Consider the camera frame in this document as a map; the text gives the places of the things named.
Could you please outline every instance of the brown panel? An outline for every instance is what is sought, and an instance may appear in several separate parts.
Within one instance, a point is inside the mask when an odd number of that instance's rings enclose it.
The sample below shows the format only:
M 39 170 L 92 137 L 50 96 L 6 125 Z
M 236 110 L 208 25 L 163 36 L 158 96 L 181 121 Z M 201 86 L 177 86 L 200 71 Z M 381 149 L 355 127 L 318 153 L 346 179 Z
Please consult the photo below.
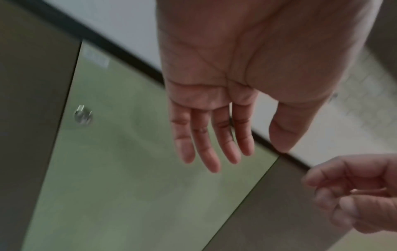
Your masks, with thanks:
M 345 232 L 312 204 L 305 171 L 279 159 L 204 251 L 325 251 Z
M 19 250 L 80 42 L 0 0 L 0 250 Z
M 397 78 L 397 1 L 384 0 L 367 46 Z

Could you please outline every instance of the tiled wall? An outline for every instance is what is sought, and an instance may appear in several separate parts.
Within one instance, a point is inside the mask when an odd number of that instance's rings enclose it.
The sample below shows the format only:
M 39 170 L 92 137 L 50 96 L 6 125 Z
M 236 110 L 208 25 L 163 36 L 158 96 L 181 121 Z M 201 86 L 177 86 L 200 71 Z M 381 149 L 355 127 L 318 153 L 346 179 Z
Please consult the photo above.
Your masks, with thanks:
M 330 101 L 374 140 L 397 150 L 397 81 L 364 48 Z

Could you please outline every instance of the green cabinet door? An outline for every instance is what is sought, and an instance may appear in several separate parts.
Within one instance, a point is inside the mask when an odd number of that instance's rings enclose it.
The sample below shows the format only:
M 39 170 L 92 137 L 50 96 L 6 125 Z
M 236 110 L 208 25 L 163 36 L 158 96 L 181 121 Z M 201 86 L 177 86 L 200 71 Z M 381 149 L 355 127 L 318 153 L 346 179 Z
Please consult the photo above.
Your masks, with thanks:
M 220 154 L 216 175 L 184 165 L 166 103 L 153 80 L 83 43 L 24 251 L 204 248 L 277 156 L 257 146 L 231 165 Z M 89 124 L 75 120 L 80 105 Z

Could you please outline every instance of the skin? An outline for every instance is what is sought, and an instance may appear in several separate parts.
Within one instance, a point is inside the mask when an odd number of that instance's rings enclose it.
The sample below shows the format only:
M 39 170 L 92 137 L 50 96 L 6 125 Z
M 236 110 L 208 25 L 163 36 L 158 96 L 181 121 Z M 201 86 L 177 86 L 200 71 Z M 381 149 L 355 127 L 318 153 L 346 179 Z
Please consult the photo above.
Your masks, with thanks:
M 288 152 L 362 48 L 380 0 L 158 0 L 158 39 L 176 150 L 220 171 L 254 153 L 259 92 L 279 102 L 269 133 Z M 229 124 L 229 105 L 235 143 Z
M 397 232 L 397 155 L 338 157 L 311 169 L 302 182 L 338 227 Z

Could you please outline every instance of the door knob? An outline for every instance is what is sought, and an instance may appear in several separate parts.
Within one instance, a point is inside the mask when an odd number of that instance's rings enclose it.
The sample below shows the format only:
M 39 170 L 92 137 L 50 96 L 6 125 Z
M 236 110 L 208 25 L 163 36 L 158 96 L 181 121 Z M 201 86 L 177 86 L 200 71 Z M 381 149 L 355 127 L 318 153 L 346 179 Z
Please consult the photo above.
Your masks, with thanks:
M 92 111 L 85 105 L 79 105 L 74 112 L 74 120 L 83 125 L 88 125 L 92 120 Z

